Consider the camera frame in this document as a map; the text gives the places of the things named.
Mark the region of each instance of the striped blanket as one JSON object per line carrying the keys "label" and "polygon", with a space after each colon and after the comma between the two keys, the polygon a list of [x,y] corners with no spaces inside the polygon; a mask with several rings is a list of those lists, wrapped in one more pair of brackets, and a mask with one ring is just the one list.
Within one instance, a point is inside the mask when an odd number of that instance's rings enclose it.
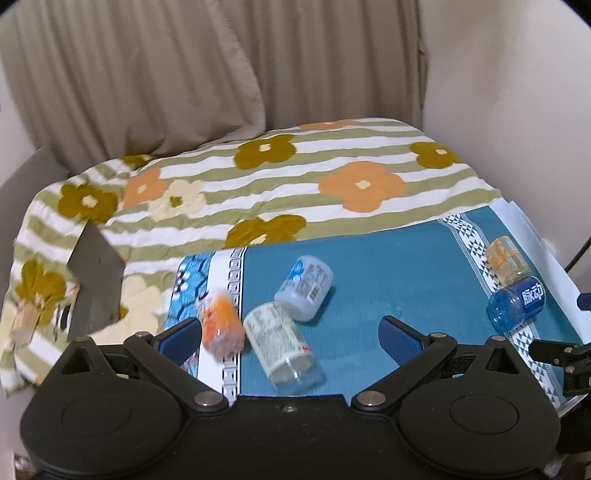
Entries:
{"label": "striped blanket", "polygon": [[[342,120],[270,131],[175,157],[109,160],[48,186],[15,241],[0,320],[5,391],[40,383],[67,345],[75,302],[66,263],[87,221],[126,261],[120,321],[93,334],[120,343],[159,332],[190,254],[397,228],[487,205],[499,192],[448,148],[396,120]],[[36,312],[15,344],[17,311]]]}

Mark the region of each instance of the geometric pattern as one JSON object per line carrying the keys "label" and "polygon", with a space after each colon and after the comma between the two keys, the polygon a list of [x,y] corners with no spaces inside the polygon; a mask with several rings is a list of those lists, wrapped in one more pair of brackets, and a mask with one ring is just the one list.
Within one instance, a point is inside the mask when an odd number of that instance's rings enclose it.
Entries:
{"label": "geometric pattern", "polygon": [[[242,315],[242,279],[244,252],[246,248],[235,248],[230,253],[228,262],[228,283],[226,288],[230,294],[238,317]],[[174,282],[173,294],[168,309],[165,329],[182,322],[189,317],[198,317],[195,309],[197,299],[207,291],[207,281],[214,253],[188,255],[178,267]],[[183,364],[183,370],[197,378],[199,367],[199,349]],[[224,358],[222,362],[222,394],[228,398],[230,405],[236,401],[240,393],[240,354]]]}
{"label": "geometric pattern", "polygon": [[[480,227],[473,223],[465,213],[450,215],[437,221],[451,230],[482,289],[490,297],[493,292],[501,288],[501,285],[486,261],[485,249],[489,242]],[[519,352],[525,364],[529,366],[554,408],[558,410],[566,402],[566,399],[560,393],[561,388],[552,367],[548,364],[534,362],[528,351],[531,342],[540,338],[534,323],[528,320],[516,330],[506,334],[506,337]]]}
{"label": "geometric pattern", "polygon": [[[235,248],[230,254],[228,266],[228,292],[234,302],[238,318],[242,318],[242,280],[244,278],[244,253],[246,247]],[[222,394],[232,405],[240,394],[240,360],[237,353],[230,358],[224,358],[222,370]]]}

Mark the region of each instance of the plastic bottle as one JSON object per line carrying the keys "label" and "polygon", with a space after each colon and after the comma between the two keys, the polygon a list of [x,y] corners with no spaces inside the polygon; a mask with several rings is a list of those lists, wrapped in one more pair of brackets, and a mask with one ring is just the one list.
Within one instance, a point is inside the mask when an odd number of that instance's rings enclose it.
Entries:
{"label": "plastic bottle", "polygon": [[546,293],[542,282],[535,277],[525,277],[494,292],[486,313],[495,330],[504,335],[538,315],[545,303]]}
{"label": "plastic bottle", "polygon": [[493,240],[486,247],[485,256],[503,287],[531,275],[530,266],[506,235]]}
{"label": "plastic bottle", "polygon": [[227,290],[214,289],[196,301],[202,327],[202,343],[216,360],[222,361],[244,348],[244,328]]}
{"label": "plastic bottle", "polygon": [[274,300],[296,322],[309,322],[329,292],[335,275],[322,260],[311,255],[298,258]]}
{"label": "plastic bottle", "polygon": [[299,395],[325,381],[312,350],[281,305],[264,303],[254,308],[244,319],[244,329],[280,395]]}

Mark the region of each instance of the beige curtain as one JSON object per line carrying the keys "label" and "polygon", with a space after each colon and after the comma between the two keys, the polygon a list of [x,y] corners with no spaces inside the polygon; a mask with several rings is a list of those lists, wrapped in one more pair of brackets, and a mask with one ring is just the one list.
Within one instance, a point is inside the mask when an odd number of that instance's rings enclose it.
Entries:
{"label": "beige curtain", "polygon": [[74,172],[265,128],[261,91],[216,0],[21,0],[0,48],[34,144]]}
{"label": "beige curtain", "polygon": [[360,116],[421,126],[415,0],[222,0],[261,85],[267,128]]}
{"label": "beige curtain", "polygon": [[418,0],[20,0],[0,51],[34,143],[75,172],[362,116],[421,126]]}

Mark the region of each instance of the blue label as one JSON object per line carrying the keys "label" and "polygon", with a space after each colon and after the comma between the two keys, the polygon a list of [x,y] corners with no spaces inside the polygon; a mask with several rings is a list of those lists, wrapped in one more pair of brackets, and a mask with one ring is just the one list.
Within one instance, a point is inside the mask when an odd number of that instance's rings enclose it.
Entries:
{"label": "blue label", "polygon": [[302,260],[298,259],[294,263],[294,266],[291,267],[290,272],[287,274],[286,280],[298,282],[298,281],[300,281],[300,276],[302,275],[303,272],[304,272],[304,262],[302,262]]}
{"label": "blue label", "polygon": [[544,286],[535,277],[522,278],[508,288],[513,290],[519,297],[525,318],[532,318],[537,315],[546,303]]}

